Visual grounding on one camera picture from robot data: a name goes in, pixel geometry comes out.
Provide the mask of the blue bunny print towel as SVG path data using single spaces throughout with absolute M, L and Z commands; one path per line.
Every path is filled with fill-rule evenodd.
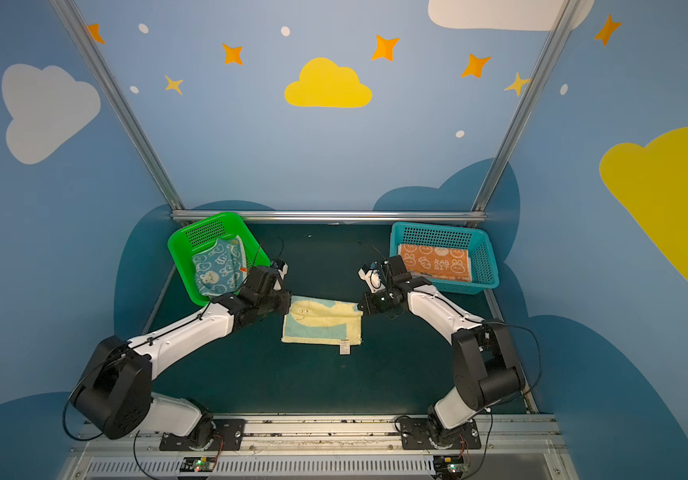
M 192 258 L 194 282 L 199 294 L 215 298 L 234 292 L 245 280 L 248 267 L 242 239 L 218 239 Z

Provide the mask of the teal yellow patterned towel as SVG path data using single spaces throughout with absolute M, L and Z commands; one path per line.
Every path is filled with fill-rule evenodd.
M 294 295 L 283 319 L 281 341 L 336 346 L 341 355 L 348 355 L 362 344 L 362 316 L 356 303 Z

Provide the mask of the orange bunny print towel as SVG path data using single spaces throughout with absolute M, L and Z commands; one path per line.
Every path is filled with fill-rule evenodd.
M 435 280 L 473 281 L 471 259 L 466 250 L 399 244 L 398 254 L 413 275 Z

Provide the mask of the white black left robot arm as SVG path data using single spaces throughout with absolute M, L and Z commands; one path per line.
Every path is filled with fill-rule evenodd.
M 95 348 L 68 404 L 106 438 L 161 432 L 188 441 L 193 450 L 213 443 L 213 415 L 191 400 L 152 391 L 166 369 L 205 345 L 269 314 L 286 314 L 291 293 L 284 287 L 288 265 L 275 260 L 249 270 L 233 293 L 160 330 L 129 340 L 110 336 Z

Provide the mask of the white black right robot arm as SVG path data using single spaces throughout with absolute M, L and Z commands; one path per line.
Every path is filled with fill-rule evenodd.
M 402 308 L 424 320 L 452 348 L 454 387 L 429 409 L 436 432 L 450 432 L 487 408 L 523 392 L 526 378 L 508 326 L 474 315 L 414 276 L 401 256 L 363 265 L 368 292 L 358 304 L 365 315 Z

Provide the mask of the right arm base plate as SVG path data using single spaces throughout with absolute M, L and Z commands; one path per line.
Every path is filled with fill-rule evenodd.
M 479 450 L 480 434 L 474 420 L 445 429 L 438 420 L 399 416 L 394 426 L 404 450 Z

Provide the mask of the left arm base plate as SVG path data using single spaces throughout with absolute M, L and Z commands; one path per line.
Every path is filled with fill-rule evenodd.
M 246 426 L 245 419 L 202 419 L 187 436 L 165 433 L 159 444 L 161 451 L 238 451 Z

